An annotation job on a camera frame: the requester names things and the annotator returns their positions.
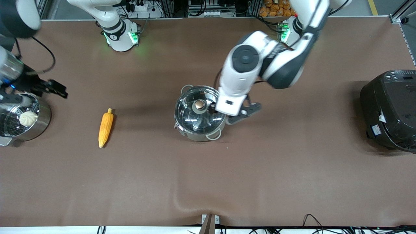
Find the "label sticker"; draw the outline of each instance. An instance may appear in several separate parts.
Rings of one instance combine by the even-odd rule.
[[[378,124],[374,125],[374,126],[371,126],[371,128],[373,129],[374,136],[377,136],[377,135],[381,134],[381,130],[380,130],[380,127],[379,127]]]

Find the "metal bracket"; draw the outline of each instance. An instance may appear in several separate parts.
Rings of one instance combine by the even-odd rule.
[[[213,214],[202,215],[202,227],[199,234],[215,234],[215,224],[220,224],[220,217]]]
[[[390,23],[393,25],[398,25],[401,23],[400,18],[393,18],[392,14],[389,14]]]
[[[261,110],[261,104],[258,102],[250,103],[248,107],[242,106],[238,116],[228,116],[226,123],[233,125],[257,114]]]
[[[392,14],[389,15],[392,24],[399,24],[401,20],[409,15],[409,11],[416,0],[405,0]]]

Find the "glass pot lid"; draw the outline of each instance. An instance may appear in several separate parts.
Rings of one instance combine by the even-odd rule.
[[[176,102],[176,123],[188,132],[207,134],[225,120],[225,114],[215,111],[218,91],[209,86],[193,86]]]

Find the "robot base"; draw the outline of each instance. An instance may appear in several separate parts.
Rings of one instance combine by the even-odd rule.
[[[123,19],[123,21],[126,23],[128,30],[120,36],[119,40],[113,41],[106,36],[107,44],[118,52],[128,51],[133,46],[138,46],[140,39],[141,26],[128,19]]]

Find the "pot handle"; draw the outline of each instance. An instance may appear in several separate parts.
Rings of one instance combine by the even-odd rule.
[[[0,137],[0,146],[8,146],[13,141],[15,141],[13,138]]]
[[[210,136],[214,135],[218,131],[220,131],[220,134],[216,138],[214,138],[214,139],[210,138]],[[211,134],[206,135],[205,137],[208,138],[208,140],[210,140],[210,141],[218,140],[221,137],[221,128],[219,128],[217,131],[215,131],[215,132],[213,132]]]
[[[193,87],[193,85],[185,85],[185,86],[183,86],[182,89],[181,89],[181,93],[183,93],[183,89],[186,88],[186,87]]]

